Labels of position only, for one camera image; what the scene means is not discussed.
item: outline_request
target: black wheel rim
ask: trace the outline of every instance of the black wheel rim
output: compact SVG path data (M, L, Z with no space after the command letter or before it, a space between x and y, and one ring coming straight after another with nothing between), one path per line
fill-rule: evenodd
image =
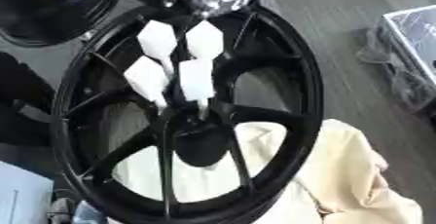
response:
M212 200L181 204L175 199L171 187L170 157L174 146L172 137L176 132L172 129L176 129L174 123L185 119L193 108L188 104L183 106L173 102L174 107L169 107L158 117L156 107L137 96L124 81L122 73L128 65L120 65L111 59L111 55L122 46L128 42L134 43L132 38L148 19L166 21L173 19L171 16L150 8L128 12L100 31L71 64L54 102L54 149L71 185L104 213L126 223L249 223L272 205L306 159L317 137L323 112L322 81L309 47L292 26L264 8L233 13L211 21L219 24L225 18L238 19L242 24L238 24L234 35L236 38L231 45L226 45L226 51L215 62L217 96L210 102L211 112L222 120L220 128L228 134L229 150L236 163L241 186ZM177 20L183 22L173 24L179 35L189 28L186 27L187 24L193 24L192 19ZM252 26L256 22L277 36L277 42L282 47L279 52L266 51L253 55L239 50L244 39L252 33ZM184 45L179 44L174 56L177 60L188 58ZM283 113L233 104L233 88L237 77L251 69L265 66L279 67L289 75L287 78L297 77L301 81L300 90L304 96L301 113ZM107 70L113 78L118 78L115 79L118 82L111 85L112 90L95 93L84 99L81 92L88 86L83 81L85 74L93 71L93 79L99 76L93 70L94 67ZM90 162L80 150L80 140L76 138L75 132L83 123L81 119L91 111L121 101L136 103L151 120L150 126L114 152ZM286 139L275 157L254 178L248 174L232 130L232 126L237 123L252 121L276 122L288 129ZM117 163L151 145L156 145L160 154L163 182L161 202L136 195L111 178L111 170Z
M0 0L0 37L40 48L70 41L101 23L118 0Z

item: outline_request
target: beige fabric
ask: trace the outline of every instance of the beige fabric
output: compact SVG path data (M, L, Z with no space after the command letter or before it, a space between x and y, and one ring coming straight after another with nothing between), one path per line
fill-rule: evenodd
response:
M419 205L389 189L385 169L361 131L329 120L297 180L327 214L324 224L422 223Z
M273 123L245 123L236 127L252 176L268 164L285 134L283 126ZM151 149L138 152L119 167L120 179L138 194L161 199L160 181L151 182L159 178L159 167L143 166L152 165L157 158L157 152ZM179 201L216 197L239 183L229 154L212 168L190 168L177 157L174 167L174 171L180 172L174 174ZM419 205L388 188L381 175L385 169L386 161L371 148L361 131L336 120L325 121L313 151L294 181L256 223L422 223Z

